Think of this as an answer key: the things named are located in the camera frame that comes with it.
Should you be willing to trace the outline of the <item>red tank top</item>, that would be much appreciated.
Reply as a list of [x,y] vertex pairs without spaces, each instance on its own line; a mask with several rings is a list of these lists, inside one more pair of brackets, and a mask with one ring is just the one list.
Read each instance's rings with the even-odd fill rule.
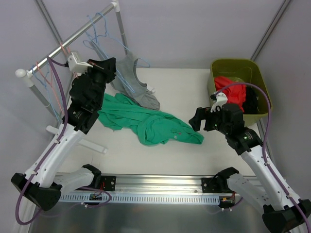
[[[225,77],[217,76],[214,78],[214,84],[216,91],[221,90],[222,88],[235,83],[235,81]],[[226,90],[222,91],[227,97],[227,103],[237,104],[240,109],[244,112],[243,103],[246,101],[246,86],[245,85],[234,85]]]

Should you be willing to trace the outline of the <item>black tank top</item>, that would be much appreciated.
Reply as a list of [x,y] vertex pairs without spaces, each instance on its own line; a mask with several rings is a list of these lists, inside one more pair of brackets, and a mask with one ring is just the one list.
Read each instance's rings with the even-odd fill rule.
[[256,115],[259,113],[259,99],[252,87],[247,86],[245,101],[242,104],[244,114],[246,115]]

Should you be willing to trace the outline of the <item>green tank top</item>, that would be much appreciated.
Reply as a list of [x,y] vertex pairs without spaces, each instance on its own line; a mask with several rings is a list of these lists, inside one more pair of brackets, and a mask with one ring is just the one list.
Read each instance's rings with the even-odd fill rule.
[[204,136],[175,116],[139,106],[123,94],[105,94],[98,120],[113,131],[130,129],[141,144],[154,146],[170,140],[201,145]]

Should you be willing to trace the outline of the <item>light blue wire hanger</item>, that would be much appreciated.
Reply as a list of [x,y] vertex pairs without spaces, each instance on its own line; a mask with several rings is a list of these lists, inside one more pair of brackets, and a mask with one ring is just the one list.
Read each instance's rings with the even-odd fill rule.
[[48,106],[52,108],[52,114],[55,116],[57,122],[61,123],[60,115],[56,112],[56,110],[53,106],[52,100],[51,100],[51,96],[50,96],[50,93],[48,90],[48,82],[47,82],[46,76],[41,74],[41,77],[43,78],[43,80],[39,79],[37,77],[37,75],[34,73],[34,65],[32,65],[31,71],[32,71],[35,79],[41,83],[41,85],[44,87],[44,89],[48,95],[48,103],[49,103]]

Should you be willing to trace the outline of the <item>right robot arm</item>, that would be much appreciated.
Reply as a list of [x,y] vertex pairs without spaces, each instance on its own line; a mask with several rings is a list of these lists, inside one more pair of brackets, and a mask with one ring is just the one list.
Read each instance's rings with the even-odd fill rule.
[[261,184],[256,187],[230,167],[217,175],[217,187],[226,193],[238,193],[262,216],[266,228],[272,233],[303,233],[302,224],[307,225],[311,214],[311,202],[301,199],[277,171],[265,154],[264,143],[257,133],[244,125],[243,113],[236,104],[227,103],[222,107],[197,108],[189,124],[195,131],[219,131],[228,145],[248,164]]

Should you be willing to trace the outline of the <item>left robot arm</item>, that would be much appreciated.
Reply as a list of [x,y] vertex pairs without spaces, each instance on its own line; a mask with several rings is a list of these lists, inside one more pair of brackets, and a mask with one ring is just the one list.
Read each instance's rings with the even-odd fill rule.
[[64,194],[81,187],[95,190],[101,184],[101,171],[90,164],[56,177],[71,150],[98,119],[106,84],[116,76],[114,57],[102,61],[89,59],[87,63],[87,70],[72,82],[71,104],[53,140],[25,173],[15,173],[11,178],[20,194],[43,211],[53,208]]

